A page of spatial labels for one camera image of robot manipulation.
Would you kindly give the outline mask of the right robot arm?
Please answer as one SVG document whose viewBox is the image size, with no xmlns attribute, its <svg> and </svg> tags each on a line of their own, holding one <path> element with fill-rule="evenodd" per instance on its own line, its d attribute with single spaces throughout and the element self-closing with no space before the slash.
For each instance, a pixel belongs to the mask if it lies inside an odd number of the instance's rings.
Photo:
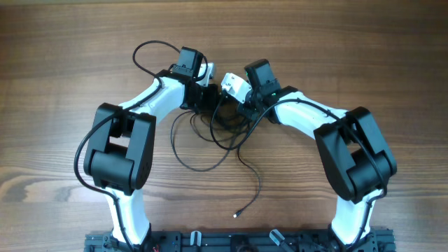
<svg viewBox="0 0 448 252">
<path fill-rule="evenodd" d="M 316 142 L 325 176 L 337 194 L 330 232 L 345 251 L 357 249 L 370 232 L 373 206 L 388 193 L 397 162 L 373 115 L 313 101 L 292 86 L 281 87 L 267 59 L 245 66 L 250 90 L 242 112 L 293 127 Z"/>
</svg>

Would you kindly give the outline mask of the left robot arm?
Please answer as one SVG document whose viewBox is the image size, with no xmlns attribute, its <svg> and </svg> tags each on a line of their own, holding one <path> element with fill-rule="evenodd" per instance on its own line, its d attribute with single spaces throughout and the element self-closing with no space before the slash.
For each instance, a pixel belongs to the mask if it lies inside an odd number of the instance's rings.
<svg viewBox="0 0 448 252">
<path fill-rule="evenodd" d="M 151 238 L 142 188 L 151 172 L 157 124 L 175 109 L 216 107 L 214 65 L 198 50 L 177 52 L 177 63 L 154 74 L 141 94 L 119 105 L 101 104 L 78 147 L 85 151 L 83 170 L 94 182 L 84 186 L 106 196 L 111 246 L 119 251 L 142 251 Z"/>
</svg>

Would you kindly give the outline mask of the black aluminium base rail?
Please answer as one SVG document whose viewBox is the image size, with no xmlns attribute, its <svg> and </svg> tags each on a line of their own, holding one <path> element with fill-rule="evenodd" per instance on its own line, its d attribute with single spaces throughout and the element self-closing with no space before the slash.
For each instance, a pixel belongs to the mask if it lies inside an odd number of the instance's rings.
<svg viewBox="0 0 448 252">
<path fill-rule="evenodd" d="M 339 245 L 327 230 L 302 230 L 299 232 L 152 232 L 143 245 L 134 245 L 135 251 L 396 251 L 392 230 L 371 229 L 353 250 Z M 87 234 L 84 251 L 130 251 L 126 244 L 113 238 L 111 232 Z"/>
</svg>

